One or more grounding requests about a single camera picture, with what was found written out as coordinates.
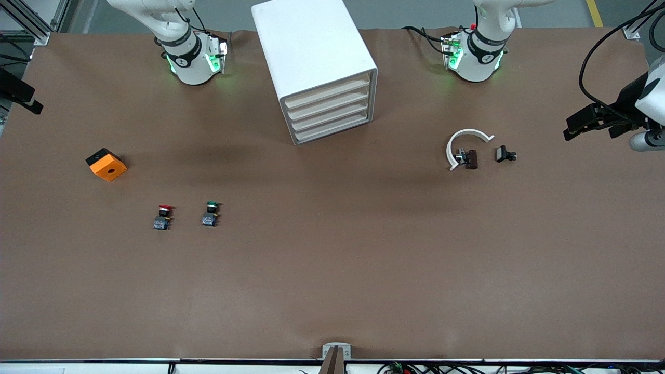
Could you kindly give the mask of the red push button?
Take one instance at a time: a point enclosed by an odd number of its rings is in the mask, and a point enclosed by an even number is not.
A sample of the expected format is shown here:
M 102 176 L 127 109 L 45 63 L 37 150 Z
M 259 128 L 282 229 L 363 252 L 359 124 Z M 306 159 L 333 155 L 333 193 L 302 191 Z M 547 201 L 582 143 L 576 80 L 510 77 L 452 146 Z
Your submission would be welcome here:
M 157 216 L 153 220 L 153 228 L 155 230 L 168 230 L 172 211 L 173 206 L 160 204 L 158 206 Z

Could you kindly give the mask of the orange box with hole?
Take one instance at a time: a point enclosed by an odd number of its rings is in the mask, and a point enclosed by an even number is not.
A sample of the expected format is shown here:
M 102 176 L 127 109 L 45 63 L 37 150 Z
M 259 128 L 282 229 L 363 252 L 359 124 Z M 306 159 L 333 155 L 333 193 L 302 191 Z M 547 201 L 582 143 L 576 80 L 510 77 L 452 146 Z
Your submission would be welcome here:
M 108 182 L 112 182 L 128 170 L 126 164 L 107 148 L 100 149 L 85 161 L 94 175 Z

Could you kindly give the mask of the white curved plastic piece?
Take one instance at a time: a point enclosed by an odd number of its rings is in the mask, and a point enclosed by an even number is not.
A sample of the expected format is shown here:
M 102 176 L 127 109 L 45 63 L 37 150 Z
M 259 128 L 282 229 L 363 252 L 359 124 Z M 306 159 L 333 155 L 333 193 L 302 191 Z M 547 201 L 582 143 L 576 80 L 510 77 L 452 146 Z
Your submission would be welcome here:
M 455 132 L 447 140 L 446 149 L 445 149 L 446 158 L 447 158 L 447 161 L 449 163 L 449 171 L 455 170 L 460 165 L 460 163 L 458 162 L 458 159 L 455 158 L 455 156 L 452 152 L 452 144 L 453 144 L 454 140 L 456 140 L 456 138 L 462 137 L 462 136 L 465 136 L 465 135 L 471 135 L 473 137 L 480 138 L 485 143 L 492 141 L 495 137 L 494 135 L 488 135 L 488 134 L 485 134 L 484 132 L 482 132 L 480 130 L 473 129 L 473 128 L 462 129 L 462 130 L 458 130 L 457 132 Z

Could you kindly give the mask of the brown table mat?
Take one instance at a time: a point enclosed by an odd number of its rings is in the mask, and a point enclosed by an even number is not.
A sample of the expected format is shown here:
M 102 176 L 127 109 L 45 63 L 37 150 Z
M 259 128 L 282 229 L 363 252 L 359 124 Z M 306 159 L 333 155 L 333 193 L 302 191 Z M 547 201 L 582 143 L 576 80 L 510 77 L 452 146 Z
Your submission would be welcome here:
M 362 30 L 374 120 L 302 146 L 254 32 L 201 87 L 151 36 L 53 35 L 0 137 L 0 359 L 665 359 L 665 151 L 563 137 L 604 33 L 519 29 L 469 84 Z

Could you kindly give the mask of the brown beam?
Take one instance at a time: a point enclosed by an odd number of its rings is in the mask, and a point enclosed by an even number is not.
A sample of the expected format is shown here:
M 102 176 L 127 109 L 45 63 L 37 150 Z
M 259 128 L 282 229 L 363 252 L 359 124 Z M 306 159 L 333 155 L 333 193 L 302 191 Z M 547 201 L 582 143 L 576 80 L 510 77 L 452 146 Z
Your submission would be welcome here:
M 347 374 L 345 361 L 338 355 L 338 348 L 328 353 L 319 368 L 318 374 Z

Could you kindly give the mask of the aluminium frame profile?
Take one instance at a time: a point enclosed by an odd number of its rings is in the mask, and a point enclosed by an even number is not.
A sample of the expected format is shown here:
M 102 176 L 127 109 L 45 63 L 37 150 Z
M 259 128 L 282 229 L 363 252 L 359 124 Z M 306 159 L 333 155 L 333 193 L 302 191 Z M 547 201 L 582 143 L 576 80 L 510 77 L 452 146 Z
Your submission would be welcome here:
M 641 27 L 645 26 L 653 16 L 659 11 L 665 10 L 665 0 L 650 0 L 638 15 L 635 15 L 630 22 L 626 22 L 622 27 L 623 35 L 627 40 L 639 40 L 641 38 Z
M 0 9 L 9 15 L 35 40 L 35 46 L 46 46 L 52 26 L 42 19 L 25 0 L 0 0 Z
M 68 32 L 81 0 L 53 0 L 56 5 L 50 26 L 60 33 Z

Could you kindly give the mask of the white table edge rail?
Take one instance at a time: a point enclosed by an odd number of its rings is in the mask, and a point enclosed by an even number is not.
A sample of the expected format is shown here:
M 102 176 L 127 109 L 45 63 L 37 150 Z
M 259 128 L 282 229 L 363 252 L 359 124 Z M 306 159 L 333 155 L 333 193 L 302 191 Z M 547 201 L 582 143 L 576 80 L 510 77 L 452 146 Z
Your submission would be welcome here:
M 322 359 L 0 360 L 0 374 L 318 374 Z M 347 374 L 665 374 L 665 359 L 351 359 Z

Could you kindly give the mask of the grey metal mount bracket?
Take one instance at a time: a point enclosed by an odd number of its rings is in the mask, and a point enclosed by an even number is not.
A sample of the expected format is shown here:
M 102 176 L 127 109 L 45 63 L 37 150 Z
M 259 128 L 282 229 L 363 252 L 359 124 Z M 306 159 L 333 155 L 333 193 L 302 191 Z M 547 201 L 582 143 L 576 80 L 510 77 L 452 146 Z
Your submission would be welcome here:
M 352 346 L 350 344 L 344 342 L 330 342 L 322 346 L 322 360 L 325 360 L 328 353 L 335 348 L 338 348 L 338 355 L 341 356 L 343 360 L 352 359 Z

